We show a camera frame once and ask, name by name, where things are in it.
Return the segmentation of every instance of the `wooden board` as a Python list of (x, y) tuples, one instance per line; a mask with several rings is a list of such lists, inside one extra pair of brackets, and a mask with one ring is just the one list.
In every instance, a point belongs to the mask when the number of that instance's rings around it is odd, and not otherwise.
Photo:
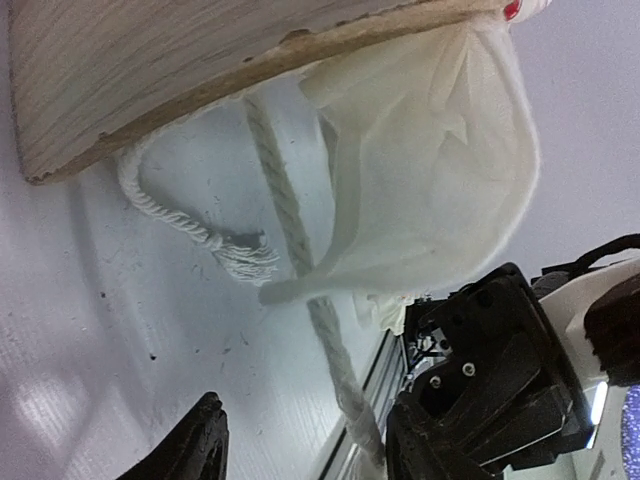
[(184, 115), (340, 53), (508, 0), (14, 0), (24, 175), (68, 178)]

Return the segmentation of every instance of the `drawstring bag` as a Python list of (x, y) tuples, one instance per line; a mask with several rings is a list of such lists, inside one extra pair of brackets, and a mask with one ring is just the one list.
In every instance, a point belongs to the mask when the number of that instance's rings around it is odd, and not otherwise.
[(331, 59), (300, 86), (337, 136), (333, 238), (263, 303), (447, 288), (505, 245), (540, 160), (502, 13)]

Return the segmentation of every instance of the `red object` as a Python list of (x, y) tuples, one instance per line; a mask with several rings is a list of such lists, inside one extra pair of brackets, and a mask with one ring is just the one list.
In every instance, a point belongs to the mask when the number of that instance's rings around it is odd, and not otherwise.
[(520, 12), (520, 7), (522, 7), (522, 0), (514, 0), (509, 5), (504, 7), (504, 16), (507, 20), (513, 20)]

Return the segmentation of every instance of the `white rope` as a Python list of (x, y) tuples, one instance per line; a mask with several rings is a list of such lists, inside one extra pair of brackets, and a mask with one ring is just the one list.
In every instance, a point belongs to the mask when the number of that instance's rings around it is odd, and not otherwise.
[(261, 286), (276, 270), (278, 255), (266, 245), (263, 234), (243, 235), (245, 243), (254, 240), (257, 247), (238, 245), (230, 235), (207, 228), (180, 210), (172, 210), (154, 200), (140, 186), (140, 165), (149, 146), (164, 133), (160, 129), (136, 145), (126, 148), (118, 161), (118, 180), (122, 191), (139, 211), (187, 234), (196, 244), (209, 250), (222, 267), (238, 281)]
[[(298, 276), (314, 267), (309, 238), (300, 218), (299, 204), (278, 148), (269, 118), (260, 101), (253, 95), (244, 98), (247, 120), (258, 150), (258, 156), (271, 189), (278, 218), (287, 241), (289, 256)], [(329, 298), (307, 303), (311, 322), (329, 364), (338, 406), (344, 413), (347, 431), (355, 444), (377, 467), (377, 477), (385, 476), (384, 446), (371, 406), (364, 397), (342, 341), (340, 323)]]

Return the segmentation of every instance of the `screw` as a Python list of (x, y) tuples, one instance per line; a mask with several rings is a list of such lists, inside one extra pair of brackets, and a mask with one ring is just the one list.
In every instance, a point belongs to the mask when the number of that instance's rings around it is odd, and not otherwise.
[(429, 380), (429, 383), (433, 388), (437, 390), (442, 386), (442, 379), (436, 375), (435, 377), (431, 377), (431, 380)]
[(471, 362), (465, 363), (462, 367), (462, 373), (464, 373), (467, 377), (473, 377), (476, 374), (476, 366)]

